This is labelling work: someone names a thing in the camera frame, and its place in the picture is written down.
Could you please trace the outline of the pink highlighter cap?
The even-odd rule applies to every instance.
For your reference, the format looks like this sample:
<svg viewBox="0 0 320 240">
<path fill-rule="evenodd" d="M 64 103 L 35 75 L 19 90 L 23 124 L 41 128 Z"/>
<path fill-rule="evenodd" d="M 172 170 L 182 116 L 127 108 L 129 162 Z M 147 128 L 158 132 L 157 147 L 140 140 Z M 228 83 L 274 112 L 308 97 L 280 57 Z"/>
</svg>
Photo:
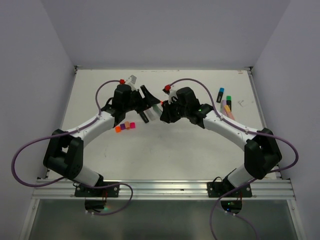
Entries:
<svg viewBox="0 0 320 240">
<path fill-rule="evenodd" d="M 136 124 L 134 122 L 130 122 L 129 126 L 130 126 L 130 129 L 135 129 L 136 128 Z"/>
</svg>

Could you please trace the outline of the peach highlighter cap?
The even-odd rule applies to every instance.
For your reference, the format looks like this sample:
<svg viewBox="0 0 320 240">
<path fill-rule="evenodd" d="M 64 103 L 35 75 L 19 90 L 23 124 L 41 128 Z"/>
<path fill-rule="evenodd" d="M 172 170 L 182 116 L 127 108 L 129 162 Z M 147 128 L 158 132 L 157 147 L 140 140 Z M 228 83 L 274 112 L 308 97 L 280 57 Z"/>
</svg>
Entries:
<svg viewBox="0 0 320 240">
<path fill-rule="evenodd" d="M 128 121 L 126 121 L 126 122 L 124 123 L 124 126 L 125 126 L 125 129 L 126 129 L 126 130 L 128 130 L 128 129 L 131 128 L 130 122 L 128 122 Z"/>
</svg>

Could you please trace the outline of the purple highlighter cap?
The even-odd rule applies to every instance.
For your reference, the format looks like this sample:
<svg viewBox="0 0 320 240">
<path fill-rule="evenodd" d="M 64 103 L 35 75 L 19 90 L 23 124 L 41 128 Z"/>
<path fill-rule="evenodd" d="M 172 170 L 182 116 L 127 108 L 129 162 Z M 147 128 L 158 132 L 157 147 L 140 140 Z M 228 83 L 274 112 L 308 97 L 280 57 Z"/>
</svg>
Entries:
<svg viewBox="0 0 320 240">
<path fill-rule="evenodd" d="M 126 129 L 126 126 L 125 126 L 124 123 L 122 123 L 122 124 L 120 125 L 120 129 L 121 129 L 122 131 Z"/>
</svg>

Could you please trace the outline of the orange highlighter cap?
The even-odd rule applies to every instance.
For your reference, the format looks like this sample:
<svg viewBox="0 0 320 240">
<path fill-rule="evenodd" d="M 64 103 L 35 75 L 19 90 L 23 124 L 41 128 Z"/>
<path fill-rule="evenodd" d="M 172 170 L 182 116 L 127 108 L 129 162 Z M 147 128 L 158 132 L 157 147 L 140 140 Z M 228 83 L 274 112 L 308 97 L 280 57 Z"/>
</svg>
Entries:
<svg viewBox="0 0 320 240">
<path fill-rule="evenodd" d="M 116 126 L 115 127 L 115 132 L 116 133 L 120 133 L 121 132 L 121 127 L 120 126 Z"/>
</svg>

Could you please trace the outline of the blue highlighter pen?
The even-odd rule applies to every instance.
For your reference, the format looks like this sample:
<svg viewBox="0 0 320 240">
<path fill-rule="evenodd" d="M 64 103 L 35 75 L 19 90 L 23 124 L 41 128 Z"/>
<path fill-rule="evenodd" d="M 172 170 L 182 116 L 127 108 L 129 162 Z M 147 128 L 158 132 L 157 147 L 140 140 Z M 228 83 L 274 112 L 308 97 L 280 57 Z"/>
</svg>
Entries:
<svg viewBox="0 0 320 240">
<path fill-rule="evenodd" d="M 218 91 L 216 102 L 221 103 L 225 89 L 221 87 Z"/>
</svg>

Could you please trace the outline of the black pink highlighter pen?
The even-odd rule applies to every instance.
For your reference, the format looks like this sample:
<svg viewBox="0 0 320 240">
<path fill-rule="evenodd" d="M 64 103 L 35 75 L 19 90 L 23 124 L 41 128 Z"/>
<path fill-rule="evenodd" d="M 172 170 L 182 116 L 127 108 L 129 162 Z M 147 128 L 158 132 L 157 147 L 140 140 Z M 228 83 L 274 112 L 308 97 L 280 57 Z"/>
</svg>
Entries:
<svg viewBox="0 0 320 240">
<path fill-rule="evenodd" d="M 149 122 L 149 119 L 147 117 L 147 115 L 143 112 L 140 113 L 140 116 L 142 118 L 142 120 L 144 121 L 144 123 L 148 123 Z"/>
</svg>

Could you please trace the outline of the mint green highlighter pen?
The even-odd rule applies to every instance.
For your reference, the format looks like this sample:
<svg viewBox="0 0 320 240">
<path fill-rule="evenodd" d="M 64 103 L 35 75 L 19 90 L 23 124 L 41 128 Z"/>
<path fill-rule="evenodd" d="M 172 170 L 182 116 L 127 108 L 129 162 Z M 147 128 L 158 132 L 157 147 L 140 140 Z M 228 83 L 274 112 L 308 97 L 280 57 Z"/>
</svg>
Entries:
<svg viewBox="0 0 320 240">
<path fill-rule="evenodd" d="M 162 111 L 160 110 L 160 108 L 157 105 L 153 105 L 152 108 L 156 114 L 158 114 L 158 115 L 162 114 Z"/>
</svg>

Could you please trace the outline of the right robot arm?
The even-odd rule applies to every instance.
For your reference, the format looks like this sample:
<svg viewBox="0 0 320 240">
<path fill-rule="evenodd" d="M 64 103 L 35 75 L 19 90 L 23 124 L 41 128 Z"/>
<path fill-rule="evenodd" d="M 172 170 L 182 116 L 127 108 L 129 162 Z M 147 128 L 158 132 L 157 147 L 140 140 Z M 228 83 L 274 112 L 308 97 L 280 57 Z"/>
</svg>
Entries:
<svg viewBox="0 0 320 240">
<path fill-rule="evenodd" d="M 194 125 L 225 137 L 243 150 L 244 163 L 223 179 L 222 189 L 227 196 L 235 196 L 241 185 L 252 179 L 263 179 L 282 159 L 269 129 L 259 131 L 216 113 L 213 106 L 201 104 L 190 87 L 174 90 L 167 85 L 163 91 L 168 94 L 168 100 L 162 103 L 161 121 L 170 124 L 186 118 Z"/>
</svg>

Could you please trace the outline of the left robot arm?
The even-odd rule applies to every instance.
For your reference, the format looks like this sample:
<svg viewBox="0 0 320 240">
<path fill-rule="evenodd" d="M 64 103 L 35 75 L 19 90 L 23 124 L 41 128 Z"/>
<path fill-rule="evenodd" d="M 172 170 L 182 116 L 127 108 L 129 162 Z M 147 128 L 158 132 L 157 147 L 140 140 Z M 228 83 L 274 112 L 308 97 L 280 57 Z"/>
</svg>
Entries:
<svg viewBox="0 0 320 240">
<path fill-rule="evenodd" d="M 69 131 L 57 129 L 52 133 L 43 165 L 62 177 L 86 186 L 92 196 L 103 193 L 103 177 L 84 166 L 84 149 L 102 133 L 115 128 L 126 117 L 135 111 L 138 114 L 160 104 L 142 85 L 133 89 L 130 85 L 119 84 L 104 107 L 98 108 L 98 114 L 90 120 Z"/>
</svg>

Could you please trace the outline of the lilac pastel highlighter pen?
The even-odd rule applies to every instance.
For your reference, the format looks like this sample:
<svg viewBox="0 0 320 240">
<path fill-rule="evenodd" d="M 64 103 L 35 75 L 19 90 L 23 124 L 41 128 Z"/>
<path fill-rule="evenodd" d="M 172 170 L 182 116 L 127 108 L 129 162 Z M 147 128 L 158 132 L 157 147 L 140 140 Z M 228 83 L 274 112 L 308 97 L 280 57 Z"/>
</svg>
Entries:
<svg viewBox="0 0 320 240">
<path fill-rule="evenodd" d="M 223 99 L 220 103 L 220 110 L 223 112 L 225 110 L 225 106 L 227 105 L 227 101 Z"/>
</svg>

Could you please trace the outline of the aluminium right side rail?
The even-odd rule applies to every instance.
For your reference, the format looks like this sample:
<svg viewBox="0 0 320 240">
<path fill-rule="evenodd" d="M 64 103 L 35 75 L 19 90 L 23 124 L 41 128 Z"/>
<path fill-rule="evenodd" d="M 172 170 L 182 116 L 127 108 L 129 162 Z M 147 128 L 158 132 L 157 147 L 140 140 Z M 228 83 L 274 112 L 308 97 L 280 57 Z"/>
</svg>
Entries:
<svg viewBox="0 0 320 240">
<path fill-rule="evenodd" d="M 261 105 L 261 101 L 259 99 L 259 95 L 258 95 L 258 92 L 257 92 L 257 88 L 256 88 L 256 85 L 255 85 L 255 82 L 254 82 L 254 78 L 253 78 L 253 67 L 252 66 L 249 66 L 249 67 L 245 67 L 244 68 L 245 71 L 247 72 L 247 75 L 248 75 L 248 78 L 249 78 L 249 82 L 250 82 L 250 85 L 251 85 L 251 89 L 252 89 L 252 92 L 253 92 L 253 96 L 254 96 L 254 99 L 255 99 L 255 103 L 256 103 L 256 106 L 257 106 L 257 110 L 258 110 L 258 114 L 259 114 L 259 118 L 261 120 L 261 124 L 264 128 L 267 128 L 267 123 L 266 123 L 266 119 L 265 119 L 265 115 L 264 115 L 264 112 L 263 112 L 263 109 L 262 109 L 262 105 Z M 283 178 L 283 175 L 282 175 L 282 172 L 280 171 L 276 171 L 274 173 L 275 177 L 277 180 L 290 180 L 290 178 Z"/>
</svg>

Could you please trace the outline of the aluminium rail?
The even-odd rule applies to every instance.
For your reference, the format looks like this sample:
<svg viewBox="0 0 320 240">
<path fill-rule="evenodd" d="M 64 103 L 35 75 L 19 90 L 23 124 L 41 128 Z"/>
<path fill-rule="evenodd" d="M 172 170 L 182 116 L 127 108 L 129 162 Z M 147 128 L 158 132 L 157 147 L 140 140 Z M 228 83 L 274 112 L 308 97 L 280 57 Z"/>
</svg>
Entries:
<svg viewBox="0 0 320 240">
<path fill-rule="evenodd" d="M 261 105 L 261 101 L 259 99 L 259 95 L 258 95 L 258 92 L 257 92 L 257 88 L 256 88 L 256 85 L 255 85 L 255 82 L 254 82 L 254 78 L 253 78 L 253 67 L 252 66 L 249 66 L 249 67 L 245 67 L 244 68 L 245 71 L 247 72 L 247 75 L 248 75 L 248 78 L 249 78 L 249 82 L 250 82 L 250 85 L 251 85 L 251 89 L 252 89 L 252 92 L 253 92 L 253 96 L 254 96 L 254 99 L 255 99 L 255 103 L 256 103 L 256 106 L 257 106 L 257 110 L 258 110 L 258 114 L 259 114 L 259 118 L 261 120 L 261 124 L 264 128 L 267 128 L 267 123 L 266 123 L 266 119 L 265 119 L 265 115 L 264 115 L 264 112 L 263 112 L 263 109 L 262 109 L 262 105 Z M 282 172 L 280 171 L 276 171 L 274 173 L 275 177 L 277 180 L 290 180 L 290 178 L 283 178 L 283 175 L 282 175 Z"/>
<path fill-rule="evenodd" d="M 209 197 L 209 180 L 124 180 L 133 189 L 133 200 L 214 200 Z M 62 180 L 49 186 L 35 188 L 33 199 L 75 199 L 76 188 L 71 181 Z M 294 200 L 290 180 L 257 180 L 241 189 L 235 197 L 243 200 Z"/>
</svg>

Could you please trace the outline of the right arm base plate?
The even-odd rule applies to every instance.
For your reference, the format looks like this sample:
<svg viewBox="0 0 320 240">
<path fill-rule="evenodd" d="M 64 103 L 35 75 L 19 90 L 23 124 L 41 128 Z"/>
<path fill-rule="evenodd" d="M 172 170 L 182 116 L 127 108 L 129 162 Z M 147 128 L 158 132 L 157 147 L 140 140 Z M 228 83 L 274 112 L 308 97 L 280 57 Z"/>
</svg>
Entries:
<svg viewBox="0 0 320 240">
<path fill-rule="evenodd" d="M 209 181 L 206 183 L 206 189 L 209 198 L 219 198 L 230 191 L 231 193 L 226 196 L 227 198 L 251 198 L 253 196 L 250 185 L 235 190 L 235 187 L 229 183 Z"/>
</svg>

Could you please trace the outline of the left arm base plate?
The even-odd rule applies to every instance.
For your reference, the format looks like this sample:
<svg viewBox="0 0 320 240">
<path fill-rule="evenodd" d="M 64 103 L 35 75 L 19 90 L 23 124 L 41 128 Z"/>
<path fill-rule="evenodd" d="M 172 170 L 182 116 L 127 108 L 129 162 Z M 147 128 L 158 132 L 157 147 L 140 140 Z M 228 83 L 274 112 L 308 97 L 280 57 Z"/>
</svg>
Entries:
<svg viewBox="0 0 320 240">
<path fill-rule="evenodd" d="M 116 181 L 98 182 L 98 188 L 87 187 L 80 183 L 74 182 L 74 196 L 81 198 L 117 198 L 119 196 L 120 183 Z"/>
</svg>

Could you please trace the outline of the aluminium front rail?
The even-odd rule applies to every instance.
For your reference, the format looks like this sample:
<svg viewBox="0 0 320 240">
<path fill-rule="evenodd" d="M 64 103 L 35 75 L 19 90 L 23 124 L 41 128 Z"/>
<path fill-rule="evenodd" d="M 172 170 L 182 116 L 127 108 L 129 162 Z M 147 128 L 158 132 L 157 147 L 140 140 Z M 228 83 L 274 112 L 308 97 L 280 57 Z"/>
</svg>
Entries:
<svg viewBox="0 0 320 240">
<path fill-rule="evenodd" d="M 133 200 L 214 200 L 209 197 L 209 180 L 124 180 L 133 189 Z M 75 199 L 76 188 L 71 181 L 62 180 L 49 186 L 35 188 L 33 199 Z M 294 200 L 290 180 L 257 180 L 241 189 L 235 197 L 243 200 Z"/>
</svg>

